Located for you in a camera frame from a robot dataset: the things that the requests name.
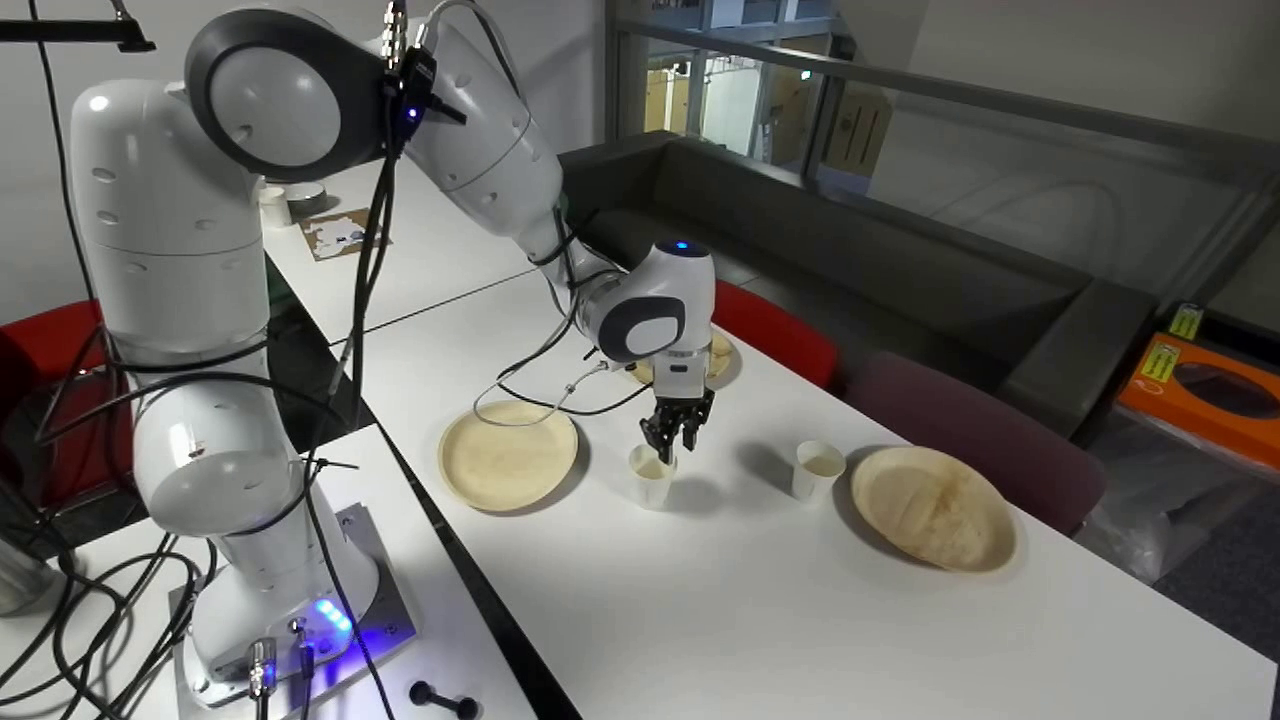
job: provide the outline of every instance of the wooden plate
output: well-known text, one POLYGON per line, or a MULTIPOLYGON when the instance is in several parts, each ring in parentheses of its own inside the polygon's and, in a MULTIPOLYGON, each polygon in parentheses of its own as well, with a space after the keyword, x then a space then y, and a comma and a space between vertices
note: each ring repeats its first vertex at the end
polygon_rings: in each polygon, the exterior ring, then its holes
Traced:
POLYGON ((956 454, 882 447, 851 473, 856 513, 899 553, 947 567, 992 570, 1016 546, 1003 494, 956 454))
MULTIPOLYGON (((710 326, 710 347, 708 347, 708 351, 710 351, 708 387, 732 383, 737 370, 740 370, 740 357, 737 357, 737 343, 732 343, 732 335, 729 335, 725 326, 710 326)), ((630 369, 630 376, 637 376, 638 383, 650 383, 650 364, 638 359, 638 364, 630 369)))
POLYGON ((577 429, 558 411, 498 401, 458 415, 440 435, 449 486, 478 513, 522 513, 549 498, 570 473, 577 429))

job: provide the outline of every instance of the desk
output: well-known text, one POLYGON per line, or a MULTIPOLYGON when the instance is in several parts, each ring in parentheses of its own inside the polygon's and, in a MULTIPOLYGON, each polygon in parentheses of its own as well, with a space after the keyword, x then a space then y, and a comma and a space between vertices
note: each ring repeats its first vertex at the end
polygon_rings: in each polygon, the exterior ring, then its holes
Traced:
MULTIPOLYGON (((544 513, 478 516, 433 444, 535 347, 557 312, 539 275, 368 335, 368 404, 478 559, 584 716, 866 720, 1265 720, 1277 663, 1016 513, 1021 555, 992 575, 899 563, 845 505, 780 490, 801 435, 845 453, 895 444, 878 423, 742 351, 667 513, 611 480, 646 397, 584 419, 588 473, 544 513)), ((584 369, 566 335, 515 383, 557 397, 584 369)), ((578 404, 629 392, 588 379, 578 404)))
MULTIPOLYGON (((378 433, 353 433, 337 444, 327 444, 321 454, 360 462, 360 473, 324 473, 321 490, 330 509, 362 505, 384 537, 390 570, 398 590, 407 590, 413 618, 419 637, 398 649, 390 660, 378 663, 386 694, 398 716, 435 716, 449 720, 452 710, 440 706, 413 706, 407 684, 433 681, 449 694, 474 694, 484 716, 533 716, 522 690, 515 689, 510 669, 504 663, 498 649, 490 644, 462 581, 449 563, 428 516, 419 513, 413 486, 405 485, 397 459, 386 454, 378 433)), ((129 523, 95 545, 86 545, 80 555, 86 559, 86 575, 95 567, 107 567, 124 555, 152 553, 160 539, 160 527, 152 521, 129 523)), ((204 559, 204 545, 180 539, 180 546, 197 559, 204 559)), ((129 644, 124 660, 113 663, 113 681, 129 674, 160 625, 167 618, 167 589, 180 583, 176 567, 164 567, 154 575, 152 590, 134 608, 134 638, 129 644)), ((2 615, 0 618, 0 669, 23 649, 23 638, 42 625, 42 611, 35 615, 2 615)), ((86 627, 71 625, 67 649, 86 644, 86 627)), ((19 670, 17 689, 27 689, 31 681, 51 674, 48 649, 19 670)), ((31 703, 0 706, 0 716, 35 716, 40 706, 61 706, 67 701, 67 689, 55 689, 31 703)), ((152 684, 147 701, 134 710, 140 720, 167 720, 176 716, 176 674, 170 663, 152 684)), ((253 703, 226 703, 223 710, 209 716, 253 716, 253 703)), ((378 716, 378 701, 370 681, 353 684, 349 690, 316 703, 316 720, 338 720, 338 716, 378 716)))
MULTIPOLYGON (((368 209, 376 162, 327 176, 324 187, 338 209, 368 209)), ((262 221, 262 242, 288 286, 313 312, 324 341, 353 332, 355 255, 316 258, 294 225, 262 221)), ((515 241, 484 231, 413 162, 397 168, 397 225, 384 275, 368 304, 368 326, 390 322, 462 293, 529 272, 515 241)))

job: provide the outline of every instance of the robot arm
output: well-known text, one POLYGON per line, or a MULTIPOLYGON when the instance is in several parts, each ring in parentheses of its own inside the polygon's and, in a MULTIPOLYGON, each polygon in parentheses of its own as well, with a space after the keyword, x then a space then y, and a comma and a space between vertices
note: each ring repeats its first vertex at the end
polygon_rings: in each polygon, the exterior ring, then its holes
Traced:
POLYGON ((645 439, 664 459, 676 435, 691 447, 710 409, 710 255, 667 241, 621 272, 566 242, 557 153, 515 87, 440 13, 390 69, 313 20, 232 13, 197 36, 189 87, 213 144, 269 180, 316 180, 405 144, 452 205, 578 295, 578 326, 608 359, 650 359, 657 411, 645 439))

